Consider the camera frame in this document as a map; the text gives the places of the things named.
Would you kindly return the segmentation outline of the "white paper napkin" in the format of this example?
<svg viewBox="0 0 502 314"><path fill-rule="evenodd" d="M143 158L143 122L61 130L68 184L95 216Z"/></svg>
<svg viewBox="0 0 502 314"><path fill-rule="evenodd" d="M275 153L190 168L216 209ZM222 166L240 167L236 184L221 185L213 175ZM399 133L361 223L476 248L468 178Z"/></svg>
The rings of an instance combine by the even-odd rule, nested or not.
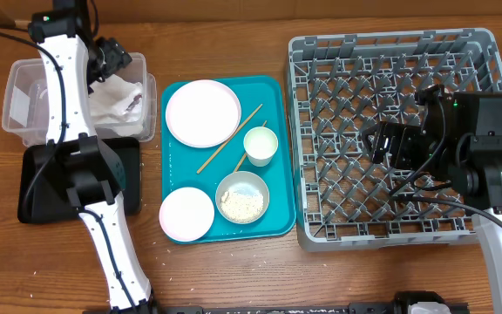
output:
<svg viewBox="0 0 502 314"><path fill-rule="evenodd" d="M90 113L94 125L109 126L119 136L136 136L143 131L139 123L142 117L143 85L131 83L117 75L104 82L90 85Z"/></svg>

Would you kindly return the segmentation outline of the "large pale pink plate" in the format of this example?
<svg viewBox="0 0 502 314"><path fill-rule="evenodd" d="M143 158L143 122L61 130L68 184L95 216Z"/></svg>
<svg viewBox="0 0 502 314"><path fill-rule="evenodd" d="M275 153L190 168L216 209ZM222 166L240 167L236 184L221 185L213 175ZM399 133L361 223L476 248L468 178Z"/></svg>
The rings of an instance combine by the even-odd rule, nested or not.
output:
<svg viewBox="0 0 502 314"><path fill-rule="evenodd" d="M241 121L241 103L227 85L211 79L191 81L177 89L166 103L166 126L180 143L215 147L231 135Z"/></svg>

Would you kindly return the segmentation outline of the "white paper cup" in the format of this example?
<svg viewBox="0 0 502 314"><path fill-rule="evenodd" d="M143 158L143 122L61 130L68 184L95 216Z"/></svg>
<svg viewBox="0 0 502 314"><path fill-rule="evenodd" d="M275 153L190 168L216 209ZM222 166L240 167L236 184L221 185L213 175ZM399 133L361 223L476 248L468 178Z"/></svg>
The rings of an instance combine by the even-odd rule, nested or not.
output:
<svg viewBox="0 0 502 314"><path fill-rule="evenodd" d="M271 129L257 126L246 133L243 145L250 162L256 167L265 167L277 151L278 139Z"/></svg>

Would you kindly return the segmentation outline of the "grey metal bowl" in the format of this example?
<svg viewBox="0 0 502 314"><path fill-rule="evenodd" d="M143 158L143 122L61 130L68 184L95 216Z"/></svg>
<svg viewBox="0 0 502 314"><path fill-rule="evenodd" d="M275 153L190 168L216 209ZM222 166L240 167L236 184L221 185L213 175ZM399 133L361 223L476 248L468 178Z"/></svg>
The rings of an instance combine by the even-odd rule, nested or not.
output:
<svg viewBox="0 0 502 314"><path fill-rule="evenodd" d="M266 213L270 193L265 181L257 174L238 171L227 175L218 185L215 203L229 222L250 224Z"/></svg>

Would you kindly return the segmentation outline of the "pile of white rice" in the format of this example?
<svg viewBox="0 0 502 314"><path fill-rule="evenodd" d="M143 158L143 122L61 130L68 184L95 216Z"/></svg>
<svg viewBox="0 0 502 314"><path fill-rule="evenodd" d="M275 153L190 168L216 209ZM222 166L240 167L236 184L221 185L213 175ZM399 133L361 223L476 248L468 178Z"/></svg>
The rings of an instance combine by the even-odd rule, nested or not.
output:
<svg viewBox="0 0 502 314"><path fill-rule="evenodd" d="M232 222L249 223L261 215L263 202L264 198L261 194L246 195L235 190L228 190L220 198L220 211Z"/></svg>

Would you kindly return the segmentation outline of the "small pale pink plate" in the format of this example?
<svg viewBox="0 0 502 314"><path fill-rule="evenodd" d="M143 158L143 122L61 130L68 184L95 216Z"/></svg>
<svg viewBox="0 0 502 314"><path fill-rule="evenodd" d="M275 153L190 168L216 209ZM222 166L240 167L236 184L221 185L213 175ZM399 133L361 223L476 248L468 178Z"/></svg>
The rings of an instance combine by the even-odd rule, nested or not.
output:
<svg viewBox="0 0 502 314"><path fill-rule="evenodd" d="M159 224L176 242L192 242L204 236L214 222L214 205L198 188L178 188L161 203Z"/></svg>

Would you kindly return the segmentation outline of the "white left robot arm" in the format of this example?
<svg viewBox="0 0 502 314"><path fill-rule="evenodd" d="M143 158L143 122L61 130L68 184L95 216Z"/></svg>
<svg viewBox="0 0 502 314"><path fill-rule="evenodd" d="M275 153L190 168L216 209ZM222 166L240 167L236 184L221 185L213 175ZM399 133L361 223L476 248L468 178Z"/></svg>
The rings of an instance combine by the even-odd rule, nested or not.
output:
<svg viewBox="0 0 502 314"><path fill-rule="evenodd" d="M131 56L113 38L98 38L86 1L55 1L33 14L31 44L45 62L49 99L46 144L21 209L32 213L37 185L55 191L86 226L105 273L112 313L156 313L126 223L126 171L98 136L89 107L90 85L127 67Z"/></svg>

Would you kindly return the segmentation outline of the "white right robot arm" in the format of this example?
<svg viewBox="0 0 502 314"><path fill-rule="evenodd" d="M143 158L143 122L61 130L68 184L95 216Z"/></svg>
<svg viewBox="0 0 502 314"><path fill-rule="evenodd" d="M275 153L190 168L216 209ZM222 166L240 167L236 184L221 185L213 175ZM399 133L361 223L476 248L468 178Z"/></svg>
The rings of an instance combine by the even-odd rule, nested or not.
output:
<svg viewBox="0 0 502 314"><path fill-rule="evenodd" d="M450 92L433 85L415 94L421 124L382 121L361 133L374 163L410 175L389 192L398 202L461 208L471 214L484 253L493 309L502 313L502 93Z"/></svg>

